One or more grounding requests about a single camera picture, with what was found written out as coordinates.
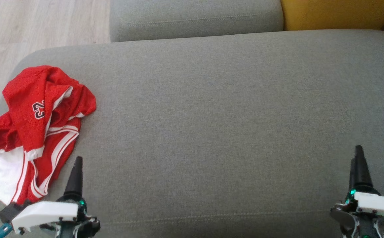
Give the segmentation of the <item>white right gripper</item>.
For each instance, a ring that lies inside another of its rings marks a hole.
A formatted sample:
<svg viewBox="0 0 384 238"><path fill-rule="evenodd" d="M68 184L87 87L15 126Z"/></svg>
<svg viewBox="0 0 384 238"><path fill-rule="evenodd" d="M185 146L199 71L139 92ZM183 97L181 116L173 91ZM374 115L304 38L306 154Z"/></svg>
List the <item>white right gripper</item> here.
<svg viewBox="0 0 384 238"><path fill-rule="evenodd" d="M374 191L361 145L355 146L345 202L336 203L330 216L339 223L343 238L384 238L384 196Z"/></svg>

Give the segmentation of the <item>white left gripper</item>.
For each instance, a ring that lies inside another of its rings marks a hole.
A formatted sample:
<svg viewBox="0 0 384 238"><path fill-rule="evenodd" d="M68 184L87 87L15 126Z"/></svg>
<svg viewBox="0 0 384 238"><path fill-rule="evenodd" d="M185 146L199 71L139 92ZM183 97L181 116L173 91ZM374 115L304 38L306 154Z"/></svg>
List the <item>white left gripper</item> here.
<svg viewBox="0 0 384 238"><path fill-rule="evenodd" d="M97 217L87 214L83 192L83 158L77 156L64 191L57 201L41 201L27 206L11 221L15 232L23 234L33 226L55 232L56 238L92 238L101 229Z"/></svg>

